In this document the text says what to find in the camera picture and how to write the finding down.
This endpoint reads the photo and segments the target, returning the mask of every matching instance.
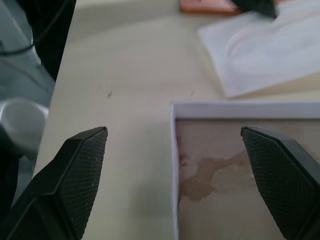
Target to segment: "table surface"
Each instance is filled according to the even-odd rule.
[[[107,126],[84,240],[173,239],[170,104],[224,98],[196,32],[223,19],[181,15],[174,0],[76,6],[35,174],[67,138]],[[319,99],[319,76],[242,98]]]

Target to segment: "orange object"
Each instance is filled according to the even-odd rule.
[[[276,0],[276,3],[288,0]],[[180,0],[180,10],[190,14],[235,16],[241,10],[231,0]]]

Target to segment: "black cable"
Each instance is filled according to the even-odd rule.
[[[11,51],[0,51],[0,56],[13,56],[13,55],[19,55],[23,54],[30,49],[32,49],[35,44],[40,43],[42,39],[47,35],[47,33],[50,31],[50,29],[53,27],[53,25],[56,23],[56,21],[59,19],[60,15],[64,11],[65,7],[69,3],[70,0],[65,0],[59,10],[56,12],[55,16],[52,18],[51,22],[45,27],[45,29],[39,34],[38,38],[33,41],[33,43],[29,46],[23,47],[23,48],[18,48],[15,50]]]

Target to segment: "brown stain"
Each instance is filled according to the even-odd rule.
[[[215,191],[215,188],[211,184],[215,172],[231,166],[245,167],[248,171],[251,171],[247,152],[242,151],[229,159],[202,158],[198,163],[196,175],[184,180],[179,185],[179,197],[186,196],[191,201],[199,202]]]
[[[112,90],[107,95],[108,99],[111,98],[111,96],[112,96]]]
[[[182,144],[182,138],[180,136],[176,137],[176,144],[178,148],[179,153],[179,165],[185,166],[184,160],[187,158],[187,155],[184,153],[183,144]]]

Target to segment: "white paper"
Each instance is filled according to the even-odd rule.
[[[278,10],[275,21],[248,12],[198,30],[227,97],[320,72],[320,1]]]

